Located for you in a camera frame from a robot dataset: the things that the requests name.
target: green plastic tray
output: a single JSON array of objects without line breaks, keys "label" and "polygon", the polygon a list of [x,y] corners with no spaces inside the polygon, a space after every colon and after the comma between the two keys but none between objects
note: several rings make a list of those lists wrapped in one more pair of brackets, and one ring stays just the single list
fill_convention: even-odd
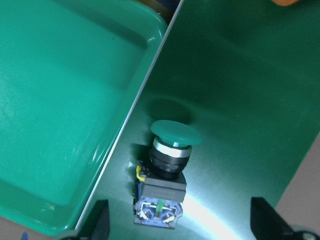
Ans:
[{"label": "green plastic tray", "polygon": [[166,30],[131,0],[2,1],[0,215],[75,227]]}]

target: green surface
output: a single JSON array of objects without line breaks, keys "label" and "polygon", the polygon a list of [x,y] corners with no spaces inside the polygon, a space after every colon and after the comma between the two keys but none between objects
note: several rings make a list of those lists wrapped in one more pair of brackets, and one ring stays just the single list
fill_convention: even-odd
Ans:
[{"label": "green surface", "polygon": [[75,226],[166,30],[131,0],[1,1],[0,215]]},{"label": "green surface", "polygon": [[[250,199],[276,206],[320,130],[320,1],[186,0],[96,193],[110,240],[253,240]],[[155,120],[200,131],[175,230],[134,225]]]},{"label": "green surface", "polygon": [[201,143],[200,133],[193,127],[172,120],[158,120],[150,130],[163,142],[174,147],[187,147]]}]

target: green push button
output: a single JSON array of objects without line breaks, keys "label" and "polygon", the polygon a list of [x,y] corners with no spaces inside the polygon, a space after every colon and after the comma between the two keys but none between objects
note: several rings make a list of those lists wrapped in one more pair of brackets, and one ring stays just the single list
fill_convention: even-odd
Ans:
[{"label": "green push button", "polygon": [[200,133],[192,126],[171,120],[152,123],[151,131],[164,143],[173,147],[188,147],[202,142]]}]

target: metal edge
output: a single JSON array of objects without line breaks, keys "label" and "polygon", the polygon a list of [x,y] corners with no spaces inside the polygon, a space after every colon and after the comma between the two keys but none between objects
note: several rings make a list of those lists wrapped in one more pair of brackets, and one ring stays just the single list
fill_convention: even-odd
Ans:
[{"label": "metal edge", "polygon": [[112,145],[112,148],[111,148],[111,150],[110,150],[110,152],[108,154],[108,157],[107,157],[107,159],[106,159],[106,161],[105,161],[105,163],[104,163],[104,165],[102,167],[102,170],[101,170],[101,172],[100,172],[100,174],[99,174],[99,176],[98,176],[98,178],[97,178],[97,180],[96,180],[96,182],[95,182],[95,184],[93,186],[93,189],[92,189],[92,191],[91,191],[91,193],[89,195],[89,198],[88,198],[88,200],[87,200],[87,202],[86,202],[86,204],[85,204],[85,206],[83,208],[83,211],[82,211],[82,213],[81,213],[81,215],[80,215],[80,217],[78,219],[78,222],[75,225],[75,228],[74,228],[75,230],[79,229],[79,227],[82,224],[82,221],[85,218],[87,210],[88,210],[88,208],[89,208],[89,206],[91,204],[93,196],[94,196],[94,194],[96,192],[96,189],[97,189],[97,187],[99,185],[99,182],[100,182],[100,180],[101,180],[101,178],[102,178],[102,176],[103,176],[103,174],[104,174],[104,172],[106,170],[106,167],[107,167],[107,165],[109,163],[109,160],[110,160],[110,158],[111,158],[111,156],[112,156],[112,154],[113,154],[113,152],[114,152],[114,150],[116,148],[116,145],[117,145],[117,143],[119,141],[119,138],[120,138],[121,134],[123,133],[123,131],[125,129],[125,126],[127,125],[128,120],[129,120],[129,118],[130,118],[130,116],[131,116],[131,114],[132,114],[132,112],[133,112],[133,110],[134,110],[134,108],[135,108],[135,106],[136,106],[136,104],[138,102],[138,99],[139,99],[139,97],[140,97],[140,95],[141,95],[141,93],[142,93],[142,91],[143,91],[143,89],[144,89],[144,87],[145,87],[145,85],[147,83],[147,80],[148,80],[148,78],[149,78],[149,76],[150,76],[150,74],[152,72],[152,69],[154,68],[154,66],[156,64],[156,61],[157,61],[157,59],[158,59],[158,57],[160,55],[160,52],[161,52],[161,50],[162,50],[162,48],[163,48],[163,46],[164,46],[164,44],[165,44],[165,42],[166,42],[166,40],[168,38],[168,35],[169,35],[169,33],[170,33],[170,31],[171,31],[171,29],[173,27],[173,24],[174,24],[174,22],[175,22],[175,20],[176,20],[176,18],[178,16],[178,13],[180,12],[181,6],[183,5],[184,1],[185,0],[181,0],[179,5],[178,5],[178,7],[177,7],[177,9],[175,10],[175,13],[174,13],[174,15],[172,17],[172,20],[171,20],[170,24],[168,25],[168,28],[167,28],[164,36],[163,36],[163,39],[162,39],[162,41],[160,43],[160,46],[159,46],[157,52],[155,53],[155,56],[154,56],[154,58],[152,60],[152,63],[151,63],[151,65],[150,65],[150,67],[149,67],[149,69],[148,69],[148,71],[147,71],[147,73],[146,73],[146,75],[144,77],[142,85],[141,85],[141,87],[140,87],[140,89],[139,89],[139,91],[138,91],[138,93],[137,93],[137,95],[136,95],[136,97],[135,97],[135,99],[134,99],[134,101],[133,101],[133,103],[131,105],[131,108],[130,108],[130,110],[129,110],[129,112],[128,112],[128,114],[127,114],[127,116],[126,116],[126,118],[125,118],[125,120],[124,120],[124,122],[122,124],[122,127],[121,127],[121,129],[120,129],[120,131],[119,131],[119,133],[118,133],[118,135],[117,135],[117,137],[116,137],[116,139],[115,139],[115,141],[114,141],[114,143]]}]

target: metal bolt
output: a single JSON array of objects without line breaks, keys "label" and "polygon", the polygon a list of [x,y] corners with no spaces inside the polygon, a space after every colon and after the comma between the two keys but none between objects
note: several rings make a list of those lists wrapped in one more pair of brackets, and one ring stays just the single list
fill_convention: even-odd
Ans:
[{"label": "metal bolt", "polygon": [[302,238],[303,240],[316,240],[316,236],[309,232],[305,232],[304,234],[302,234]]}]

